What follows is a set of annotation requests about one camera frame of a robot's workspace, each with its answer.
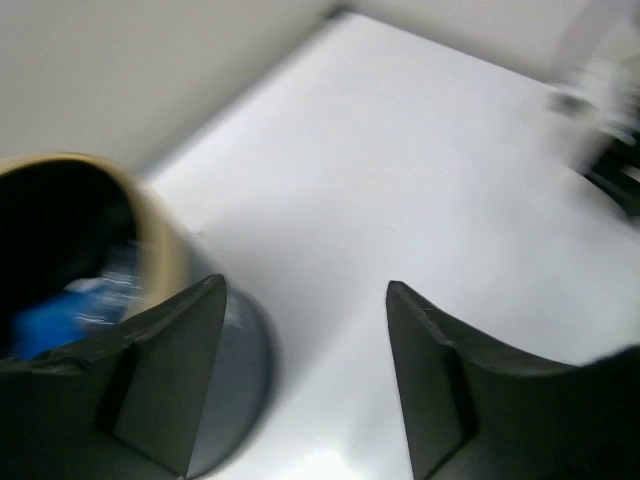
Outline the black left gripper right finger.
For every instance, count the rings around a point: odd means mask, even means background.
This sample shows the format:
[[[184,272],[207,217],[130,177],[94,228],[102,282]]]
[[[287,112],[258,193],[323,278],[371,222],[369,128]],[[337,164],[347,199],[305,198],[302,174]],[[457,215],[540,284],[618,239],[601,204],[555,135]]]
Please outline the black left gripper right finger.
[[[408,285],[386,293],[417,479],[635,479],[639,349],[583,366],[510,346]]]

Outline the clear bottle blue label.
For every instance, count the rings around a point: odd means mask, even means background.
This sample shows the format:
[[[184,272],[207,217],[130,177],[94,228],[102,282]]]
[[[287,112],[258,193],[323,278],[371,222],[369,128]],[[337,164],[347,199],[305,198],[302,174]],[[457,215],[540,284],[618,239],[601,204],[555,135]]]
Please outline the clear bottle blue label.
[[[29,360],[124,321],[144,298],[140,257],[138,242],[118,245],[110,250],[98,276],[74,280],[15,314],[10,356]]]

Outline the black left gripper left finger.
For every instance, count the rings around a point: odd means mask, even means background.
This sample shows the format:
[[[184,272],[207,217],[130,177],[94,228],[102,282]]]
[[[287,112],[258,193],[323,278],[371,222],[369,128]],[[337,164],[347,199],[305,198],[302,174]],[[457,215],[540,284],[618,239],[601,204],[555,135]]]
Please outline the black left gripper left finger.
[[[183,479],[227,300],[209,276],[87,339],[1,363],[5,479]]]

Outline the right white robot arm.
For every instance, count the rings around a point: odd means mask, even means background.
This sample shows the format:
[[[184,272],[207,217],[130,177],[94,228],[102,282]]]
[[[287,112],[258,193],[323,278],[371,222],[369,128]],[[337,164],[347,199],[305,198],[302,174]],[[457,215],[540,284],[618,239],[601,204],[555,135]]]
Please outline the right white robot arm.
[[[549,109],[579,144],[575,171],[639,220],[639,57],[590,60],[551,84]]]

